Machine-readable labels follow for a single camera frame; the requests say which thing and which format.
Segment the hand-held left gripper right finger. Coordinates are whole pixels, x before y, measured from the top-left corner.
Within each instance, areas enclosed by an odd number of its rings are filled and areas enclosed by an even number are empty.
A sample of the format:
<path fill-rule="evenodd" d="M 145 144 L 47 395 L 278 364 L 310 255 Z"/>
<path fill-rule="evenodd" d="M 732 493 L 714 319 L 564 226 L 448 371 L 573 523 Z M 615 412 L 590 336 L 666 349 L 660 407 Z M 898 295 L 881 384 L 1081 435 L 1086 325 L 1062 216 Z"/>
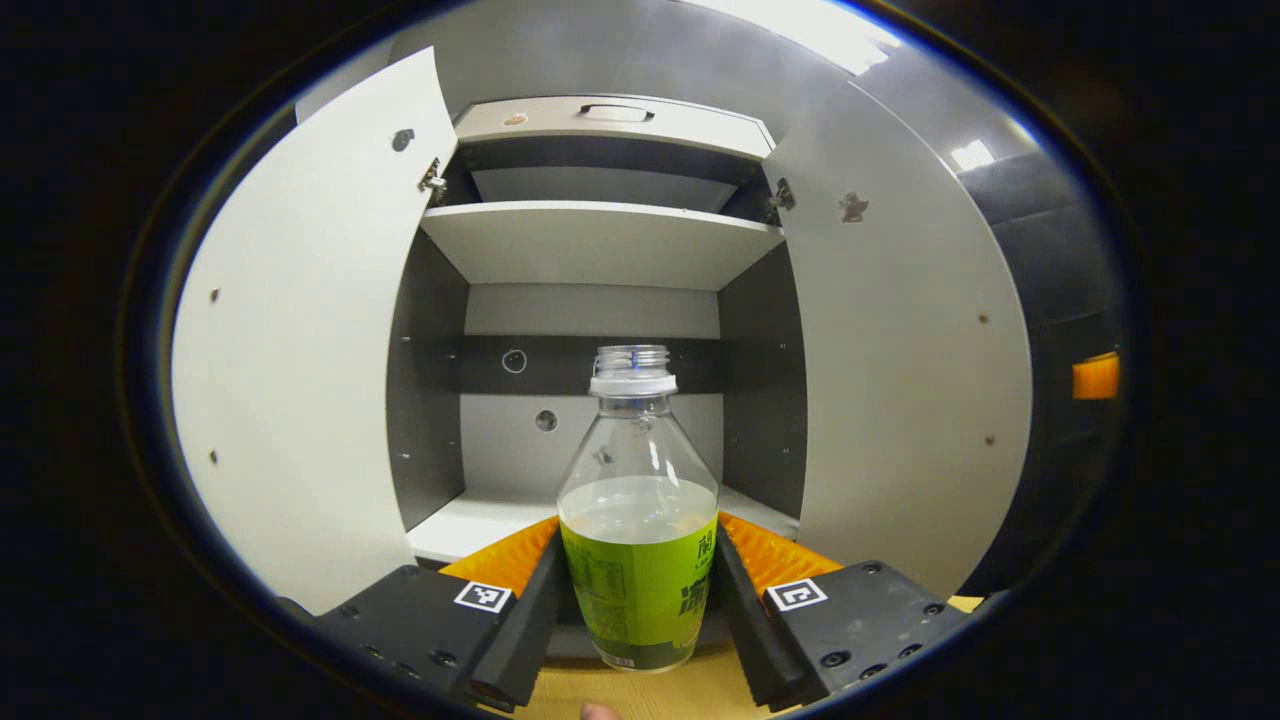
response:
<path fill-rule="evenodd" d="M 773 712 L 865 694 L 972 619 L 886 562 L 842 565 L 728 512 L 710 583 L 751 700 Z"/>

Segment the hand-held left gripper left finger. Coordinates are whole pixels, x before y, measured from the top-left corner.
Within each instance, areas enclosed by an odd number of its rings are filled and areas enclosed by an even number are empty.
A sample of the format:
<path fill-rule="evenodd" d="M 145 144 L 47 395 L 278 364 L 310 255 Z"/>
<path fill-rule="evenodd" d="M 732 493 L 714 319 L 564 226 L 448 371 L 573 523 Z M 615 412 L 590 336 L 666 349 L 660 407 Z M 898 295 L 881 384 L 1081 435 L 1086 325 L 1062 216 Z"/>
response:
<path fill-rule="evenodd" d="M 442 569 L 402 566 L 315 618 L 315 632 L 406 702 L 530 703 L 570 592 L 561 521 Z"/>

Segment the green label plastic bottle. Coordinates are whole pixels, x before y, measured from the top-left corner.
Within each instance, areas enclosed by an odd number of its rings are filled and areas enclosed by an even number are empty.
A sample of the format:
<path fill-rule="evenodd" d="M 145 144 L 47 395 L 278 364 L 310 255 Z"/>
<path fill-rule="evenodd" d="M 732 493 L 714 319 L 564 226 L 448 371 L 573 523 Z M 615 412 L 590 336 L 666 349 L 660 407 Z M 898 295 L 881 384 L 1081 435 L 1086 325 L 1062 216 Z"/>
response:
<path fill-rule="evenodd" d="M 556 496 L 573 596 L 605 665 L 664 673 L 701 633 L 721 486 L 672 409 L 667 347 L 599 347 L 588 389 L 596 415 Z"/>

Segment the white cabinet door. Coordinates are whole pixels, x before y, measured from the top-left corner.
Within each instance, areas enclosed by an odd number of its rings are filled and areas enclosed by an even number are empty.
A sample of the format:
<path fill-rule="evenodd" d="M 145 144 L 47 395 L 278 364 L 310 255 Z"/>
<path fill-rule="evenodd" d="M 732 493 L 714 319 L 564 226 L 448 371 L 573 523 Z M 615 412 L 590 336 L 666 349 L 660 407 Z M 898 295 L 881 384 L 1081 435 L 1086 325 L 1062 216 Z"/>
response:
<path fill-rule="evenodd" d="M 806 373 L 799 542 L 955 594 L 1006 518 L 1030 434 L 1004 252 L 945 161 L 852 83 L 764 168 L 794 196 L 781 224 Z"/>
<path fill-rule="evenodd" d="M 273 597 L 337 609 L 412 559 L 390 473 L 396 300 L 457 136 L 433 47 L 302 120 L 216 214 L 175 314 L 195 492 Z"/>

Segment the white and grey cabinet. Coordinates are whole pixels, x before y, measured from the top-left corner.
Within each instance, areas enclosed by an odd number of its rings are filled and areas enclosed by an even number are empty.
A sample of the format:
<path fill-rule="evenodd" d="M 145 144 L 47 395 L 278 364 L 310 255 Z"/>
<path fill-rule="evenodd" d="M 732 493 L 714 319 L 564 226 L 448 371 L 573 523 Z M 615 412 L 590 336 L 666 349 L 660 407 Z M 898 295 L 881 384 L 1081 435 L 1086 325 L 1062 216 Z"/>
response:
<path fill-rule="evenodd" d="M 641 140 L 457 142 L 436 208 L 632 202 L 782 229 L 767 158 Z M 416 562 L 445 566 L 554 514 L 595 413 L 596 348 L 620 343 L 669 350 L 675 414 L 721 483 L 723 509 L 797 537 L 804 347 L 785 240 L 716 292 L 471 284 L 419 223 L 387 382 L 393 482 Z"/>

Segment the white cabinet shelf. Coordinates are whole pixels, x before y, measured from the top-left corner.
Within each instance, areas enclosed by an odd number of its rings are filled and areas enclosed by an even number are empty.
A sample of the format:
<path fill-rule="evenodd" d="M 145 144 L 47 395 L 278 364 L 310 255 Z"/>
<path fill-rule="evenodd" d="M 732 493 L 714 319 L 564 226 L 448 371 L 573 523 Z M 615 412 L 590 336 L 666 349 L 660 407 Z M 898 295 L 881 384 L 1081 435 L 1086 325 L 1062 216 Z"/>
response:
<path fill-rule="evenodd" d="M 716 292 L 785 241 L 765 223 L 632 202 L 476 202 L 420 227 L 471 284 Z"/>

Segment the white cabinet drawer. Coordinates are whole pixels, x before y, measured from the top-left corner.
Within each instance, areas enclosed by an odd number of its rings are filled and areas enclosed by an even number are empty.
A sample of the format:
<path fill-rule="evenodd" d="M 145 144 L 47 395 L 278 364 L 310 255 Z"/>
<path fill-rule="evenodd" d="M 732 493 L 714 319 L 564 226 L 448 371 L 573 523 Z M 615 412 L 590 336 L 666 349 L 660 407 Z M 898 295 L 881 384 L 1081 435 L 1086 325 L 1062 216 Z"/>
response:
<path fill-rule="evenodd" d="M 776 142 L 753 117 L 664 97 L 556 95 L 476 102 L 454 123 L 461 143 L 543 138 L 641 140 L 763 160 Z"/>

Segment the black backdrop cloth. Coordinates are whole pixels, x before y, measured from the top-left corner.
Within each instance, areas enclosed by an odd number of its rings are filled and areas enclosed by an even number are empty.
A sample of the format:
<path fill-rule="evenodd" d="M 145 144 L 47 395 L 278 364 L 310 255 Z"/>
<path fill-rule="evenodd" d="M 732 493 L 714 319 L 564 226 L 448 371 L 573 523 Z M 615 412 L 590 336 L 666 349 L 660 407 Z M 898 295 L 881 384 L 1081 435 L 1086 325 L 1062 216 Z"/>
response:
<path fill-rule="evenodd" d="M 987 596 L 1025 578 L 1079 518 L 1100 483 L 1111 398 L 1074 396 L 1075 365 L 1123 338 L 1120 282 L 1088 197 L 1043 152 L 964 170 L 1018 290 L 1030 350 L 1030 434 L 1020 480 L 991 547 L 960 587 Z"/>

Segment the long ceiling light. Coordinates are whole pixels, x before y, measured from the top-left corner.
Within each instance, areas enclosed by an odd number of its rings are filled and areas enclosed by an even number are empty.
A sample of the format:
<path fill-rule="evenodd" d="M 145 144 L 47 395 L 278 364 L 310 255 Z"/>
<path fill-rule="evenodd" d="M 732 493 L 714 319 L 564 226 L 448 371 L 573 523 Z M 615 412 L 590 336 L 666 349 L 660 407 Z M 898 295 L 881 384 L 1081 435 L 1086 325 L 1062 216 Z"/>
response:
<path fill-rule="evenodd" d="M 863 76 L 901 49 L 901 40 L 837 0 L 680 0 L 767 29 Z"/>

